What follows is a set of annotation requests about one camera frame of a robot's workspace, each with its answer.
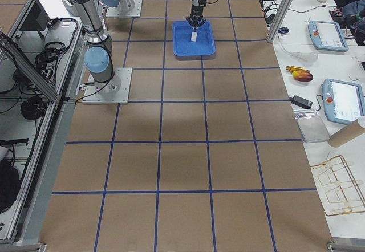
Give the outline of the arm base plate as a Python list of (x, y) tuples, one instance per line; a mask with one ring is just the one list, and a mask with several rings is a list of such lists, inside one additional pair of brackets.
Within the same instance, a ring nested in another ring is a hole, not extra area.
[(132, 68), (114, 68), (114, 77), (102, 88), (101, 83), (87, 86), (83, 104), (127, 104), (132, 79)]
[(107, 18), (140, 17), (143, 0), (121, 0), (117, 7), (109, 7)]

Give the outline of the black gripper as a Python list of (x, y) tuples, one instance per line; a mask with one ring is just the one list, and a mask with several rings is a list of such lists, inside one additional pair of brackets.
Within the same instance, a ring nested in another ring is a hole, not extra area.
[(197, 30), (206, 22), (203, 16), (206, 0), (191, 0), (191, 3), (190, 16), (188, 16), (186, 20), (192, 27), (193, 32), (197, 32)]

